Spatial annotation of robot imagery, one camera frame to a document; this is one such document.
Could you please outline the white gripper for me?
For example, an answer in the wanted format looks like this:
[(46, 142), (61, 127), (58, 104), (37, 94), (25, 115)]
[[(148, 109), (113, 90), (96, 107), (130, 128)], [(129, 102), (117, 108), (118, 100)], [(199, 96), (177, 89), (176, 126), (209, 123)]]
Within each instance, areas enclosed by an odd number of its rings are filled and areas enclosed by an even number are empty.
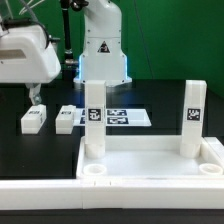
[(57, 54), (52, 44), (46, 45), (39, 26), (11, 28), (0, 37), (0, 83), (28, 83), (33, 105), (42, 102), (37, 83), (51, 82), (60, 70)]

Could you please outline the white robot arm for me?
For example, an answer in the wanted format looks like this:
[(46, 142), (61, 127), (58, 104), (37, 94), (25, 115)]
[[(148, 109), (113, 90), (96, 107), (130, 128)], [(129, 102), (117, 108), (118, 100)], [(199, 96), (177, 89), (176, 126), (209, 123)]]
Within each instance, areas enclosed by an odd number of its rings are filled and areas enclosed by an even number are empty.
[[(76, 83), (103, 80), (109, 86), (129, 82), (127, 57), (121, 49), (122, 14), (111, 0), (60, 0), (65, 34), (65, 62), (73, 64), (68, 10), (83, 11), (85, 35)], [(35, 14), (14, 19), (8, 0), (0, 0), (0, 83), (23, 83), (34, 105), (40, 88), (54, 80), (61, 65), (54, 39)]]

